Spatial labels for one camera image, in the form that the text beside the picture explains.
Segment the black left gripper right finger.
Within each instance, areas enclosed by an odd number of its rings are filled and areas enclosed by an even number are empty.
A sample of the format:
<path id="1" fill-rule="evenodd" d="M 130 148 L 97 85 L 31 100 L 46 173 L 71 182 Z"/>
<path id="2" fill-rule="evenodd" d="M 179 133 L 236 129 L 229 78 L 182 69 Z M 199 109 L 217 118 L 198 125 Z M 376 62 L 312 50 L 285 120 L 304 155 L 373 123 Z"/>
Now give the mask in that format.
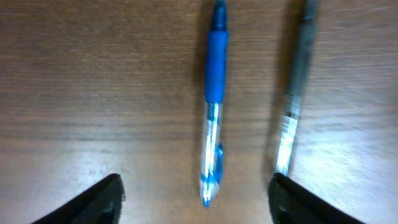
<path id="1" fill-rule="evenodd" d="M 278 172 L 269 182 L 268 198 L 275 224 L 363 224 Z"/>

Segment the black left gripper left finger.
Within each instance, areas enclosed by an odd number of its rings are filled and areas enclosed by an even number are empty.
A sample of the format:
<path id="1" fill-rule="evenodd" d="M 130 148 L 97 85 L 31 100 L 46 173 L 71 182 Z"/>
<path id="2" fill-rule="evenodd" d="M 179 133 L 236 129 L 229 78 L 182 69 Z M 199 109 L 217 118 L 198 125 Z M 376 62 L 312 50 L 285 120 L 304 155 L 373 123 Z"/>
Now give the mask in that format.
<path id="1" fill-rule="evenodd" d="M 33 224 L 118 224 L 125 199 L 119 174 L 110 174 Z"/>

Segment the blue pen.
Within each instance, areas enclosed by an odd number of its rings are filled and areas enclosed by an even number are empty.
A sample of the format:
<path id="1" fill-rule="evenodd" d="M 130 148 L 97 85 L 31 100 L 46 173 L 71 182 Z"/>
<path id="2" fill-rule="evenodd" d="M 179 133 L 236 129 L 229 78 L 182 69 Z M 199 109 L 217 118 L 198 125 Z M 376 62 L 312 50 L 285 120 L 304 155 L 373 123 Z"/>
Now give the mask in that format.
<path id="1" fill-rule="evenodd" d="M 221 120 L 226 86 L 228 14 L 225 0 L 216 0 L 208 33 L 205 63 L 205 110 L 201 151 L 200 196 L 209 208 L 223 176 Z"/>

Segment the dark grey pen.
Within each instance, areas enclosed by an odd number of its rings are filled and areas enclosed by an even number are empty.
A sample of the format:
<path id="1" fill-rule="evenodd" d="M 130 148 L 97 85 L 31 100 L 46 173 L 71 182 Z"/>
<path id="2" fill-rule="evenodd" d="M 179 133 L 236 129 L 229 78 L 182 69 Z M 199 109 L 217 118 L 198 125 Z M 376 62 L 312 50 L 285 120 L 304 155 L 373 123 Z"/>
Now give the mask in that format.
<path id="1" fill-rule="evenodd" d="M 317 9 L 317 0 L 305 1 L 285 91 L 285 108 L 282 113 L 280 141 L 275 163 L 275 171 L 285 176 L 289 174 L 300 107 L 309 74 L 317 29 Z"/>

